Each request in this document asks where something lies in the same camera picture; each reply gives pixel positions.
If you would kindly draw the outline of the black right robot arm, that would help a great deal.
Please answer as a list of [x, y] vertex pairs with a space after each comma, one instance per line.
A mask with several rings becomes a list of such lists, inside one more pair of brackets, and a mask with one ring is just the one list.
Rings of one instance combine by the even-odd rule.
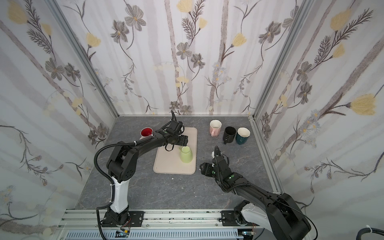
[[265, 214], [267, 224], [263, 224], [257, 214], [246, 217], [247, 222], [255, 223], [273, 233], [277, 240], [302, 240], [312, 230], [313, 223], [288, 194], [274, 194], [251, 182], [229, 167], [228, 157], [215, 146], [212, 163], [200, 165], [201, 174], [214, 178], [225, 193], [243, 197], [248, 204], [260, 208]]

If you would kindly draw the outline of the beige plastic tray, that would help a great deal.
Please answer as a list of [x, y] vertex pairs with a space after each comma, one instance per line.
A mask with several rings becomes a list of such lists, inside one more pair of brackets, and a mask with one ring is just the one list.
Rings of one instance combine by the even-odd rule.
[[191, 148], [193, 160], [185, 164], [180, 160], [180, 147], [175, 146], [170, 152], [165, 147], [158, 148], [153, 170], [157, 174], [192, 175], [197, 165], [197, 136], [196, 128], [185, 128], [183, 135], [188, 136], [187, 146]]

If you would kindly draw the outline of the cream white mug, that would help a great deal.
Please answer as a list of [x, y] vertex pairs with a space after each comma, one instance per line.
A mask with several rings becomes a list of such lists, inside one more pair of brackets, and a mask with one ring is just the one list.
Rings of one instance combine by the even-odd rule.
[[140, 140], [144, 139], [144, 138], [148, 138], [148, 137], [151, 137], [153, 135], [153, 129], [152, 128], [144, 128], [141, 130], [140, 134], [141, 134], [141, 137], [140, 137]]

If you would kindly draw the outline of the black mug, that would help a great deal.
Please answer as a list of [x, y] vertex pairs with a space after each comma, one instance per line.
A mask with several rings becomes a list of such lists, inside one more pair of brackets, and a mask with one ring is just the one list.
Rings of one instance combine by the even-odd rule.
[[234, 127], [226, 127], [223, 135], [224, 145], [232, 143], [237, 134], [237, 130]]

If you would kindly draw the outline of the dark teal mug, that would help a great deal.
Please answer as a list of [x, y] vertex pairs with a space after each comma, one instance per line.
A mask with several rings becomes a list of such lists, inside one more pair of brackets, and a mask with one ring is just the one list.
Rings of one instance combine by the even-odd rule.
[[238, 128], [237, 134], [236, 134], [236, 143], [238, 145], [244, 145], [247, 142], [250, 135], [251, 135], [251, 132], [249, 129], [244, 127]]

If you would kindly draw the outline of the light green mug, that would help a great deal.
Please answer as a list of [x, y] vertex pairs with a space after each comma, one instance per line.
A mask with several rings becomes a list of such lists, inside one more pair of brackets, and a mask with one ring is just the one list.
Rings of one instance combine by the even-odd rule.
[[188, 164], [193, 160], [193, 153], [190, 147], [180, 147], [180, 160], [185, 164]]

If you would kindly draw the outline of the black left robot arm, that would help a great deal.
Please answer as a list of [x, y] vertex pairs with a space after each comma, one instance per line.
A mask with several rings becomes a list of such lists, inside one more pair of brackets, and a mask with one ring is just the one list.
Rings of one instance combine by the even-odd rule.
[[[136, 172], [138, 158], [159, 147], [181, 146], [185, 147], [188, 137], [185, 136], [183, 122], [178, 121], [171, 111], [172, 118], [160, 129], [154, 131], [149, 137], [130, 143], [119, 142], [107, 145], [98, 150], [94, 157], [96, 170], [111, 183], [111, 200], [109, 204], [96, 208], [98, 228], [123, 226], [130, 220], [128, 189], [129, 181]], [[107, 162], [107, 172], [99, 164], [99, 155], [109, 148], [113, 152]]]

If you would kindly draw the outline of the pink mug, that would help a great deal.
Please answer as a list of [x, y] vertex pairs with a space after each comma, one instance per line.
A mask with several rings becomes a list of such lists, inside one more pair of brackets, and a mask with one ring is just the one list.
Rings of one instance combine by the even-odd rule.
[[222, 122], [219, 120], [212, 120], [210, 122], [210, 135], [211, 137], [218, 137], [221, 132]]

